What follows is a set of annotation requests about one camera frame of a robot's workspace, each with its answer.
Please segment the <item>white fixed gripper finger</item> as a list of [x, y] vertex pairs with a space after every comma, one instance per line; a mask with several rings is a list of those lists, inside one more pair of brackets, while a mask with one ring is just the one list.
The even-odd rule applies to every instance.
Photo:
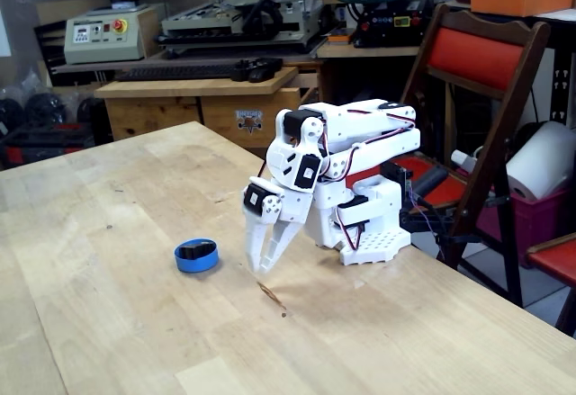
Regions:
[[297, 222], [280, 220], [275, 223], [268, 249], [260, 260], [259, 271], [261, 273], [268, 273], [275, 266], [301, 228], [301, 223]]

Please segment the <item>white moving gripper finger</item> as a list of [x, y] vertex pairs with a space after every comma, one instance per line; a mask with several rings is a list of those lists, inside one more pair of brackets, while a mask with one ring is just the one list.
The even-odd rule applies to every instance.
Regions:
[[277, 222], [282, 208], [277, 195], [268, 195], [261, 202], [256, 193], [245, 193], [244, 215], [246, 219], [245, 252], [253, 272], [258, 272], [261, 252], [269, 225]]

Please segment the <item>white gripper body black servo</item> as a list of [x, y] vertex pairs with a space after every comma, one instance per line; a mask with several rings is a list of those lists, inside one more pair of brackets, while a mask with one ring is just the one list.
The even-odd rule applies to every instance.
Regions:
[[282, 208], [277, 221], [297, 222], [303, 224], [311, 207], [312, 194], [295, 191], [280, 184], [276, 179], [250, 177], [250, 183], [243, 190], [243, 210], [245, 193], [256, 193], [257, 201], [261, 202], [265, 196], [277, 195], [281, 199]]

